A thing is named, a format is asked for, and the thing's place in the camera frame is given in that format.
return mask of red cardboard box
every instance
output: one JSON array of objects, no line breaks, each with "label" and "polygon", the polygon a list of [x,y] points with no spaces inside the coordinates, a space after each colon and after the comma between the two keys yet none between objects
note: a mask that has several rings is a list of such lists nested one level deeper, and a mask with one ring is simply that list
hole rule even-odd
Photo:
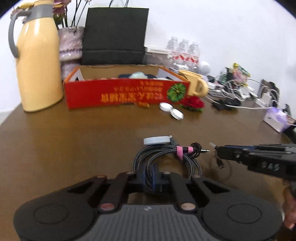
[{"label": "red cardboard box", "polygon": [[[118,78],[135,72],[164,79]],[[70,109],[123,103],[160,102],[182,104],[190,82],[172,71],[153,65],[79,66],[64,81],[65,98]]]}]

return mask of brown table surface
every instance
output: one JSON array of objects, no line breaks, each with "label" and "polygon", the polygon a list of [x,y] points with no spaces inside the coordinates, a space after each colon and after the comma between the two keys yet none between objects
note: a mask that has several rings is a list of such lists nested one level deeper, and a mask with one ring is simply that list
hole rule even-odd
[{"label": "brown table surface", "polygon": [[[205,100],[203,113],[179,108],[177,121],[152,105],[96,107],[68,110],[65,101],[36,113],[18,106],[0,126],[0,241],[19,240],[12,220],[24,202],[95,175],[109,178],[131,171],[143,148],[143,138],[172,135],[181,145],[288,143],[262,121],[264,110],[217,111]],[[248,193],[281,203],[282,180],[252,173],[235,162],[220,170],[213,152],[198,158],[203,173]],[[162,171],[181,172],[178,161],[166,158]]]}]

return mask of coiled cable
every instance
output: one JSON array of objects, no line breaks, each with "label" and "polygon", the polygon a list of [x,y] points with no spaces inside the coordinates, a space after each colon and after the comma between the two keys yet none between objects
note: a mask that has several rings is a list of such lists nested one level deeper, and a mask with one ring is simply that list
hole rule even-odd
[{"label": "coiled cable", "polygon": [[[197,142],[192,143],[190,145],[193,147],[193,152],[188,153],[188,147],[183,148],[183,160],[181,163],[185,164],[188,169],[188,178],[190,179],[192,175],[194,175],[194,165],[197,167],[198,174],[202,175],[202,169],[199,163],[195,158],[197,158],[201,153],[201,145]],[[140,164],[145,160],[148,156],[150,156],[149,160],[146,163],[145,167],[145,191],[147,193],[156,194],[153,192],[153,177],[151,171],[152,163],[160,156],[166,154],[176,154],[177,147],[170,144],[156,144],[149,145],[144,147],[142,150],[138,152],[135,156],[133,162],[133,171],[136,172],[139,170]]]}]

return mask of white ball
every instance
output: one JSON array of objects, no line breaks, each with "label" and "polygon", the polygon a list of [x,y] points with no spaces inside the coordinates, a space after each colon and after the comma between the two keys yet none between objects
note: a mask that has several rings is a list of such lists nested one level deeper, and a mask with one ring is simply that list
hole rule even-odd
[{"label": "white ball", "polygon": [[200,61],[198,66],[198,73],[201,75],[208,75],[210,73],[210,65],[206,61]]}]

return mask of clear plastic bottle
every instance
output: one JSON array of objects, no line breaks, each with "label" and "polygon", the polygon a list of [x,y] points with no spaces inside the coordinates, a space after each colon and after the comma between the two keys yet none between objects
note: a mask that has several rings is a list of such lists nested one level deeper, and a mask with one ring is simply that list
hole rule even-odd
[{"label": "clear plastic bottle", "polygon": [[177,60],[179,58],[179,53],[177,52],[178,48],[178,38],[172,36],[171,39],[168,41],[166,49],[171,50],[171,57],[169,61],[169,67],[173,67],[174,64],[177,63]]},{"label": "clear plastic bottle", "polygon": [[179,53],[178,63],[188,65],[189,60],[189,40],[182,39],[182,42],[179,44],[179,47],[177,49]]},{"label": "clear plastic bottle", "polygon": [[189,46],[189,58],[188,58],[188,67],[189,70],[193,71],[194,67],[198,65],[200,59],[200,49],[196,42],[193,42]]}]

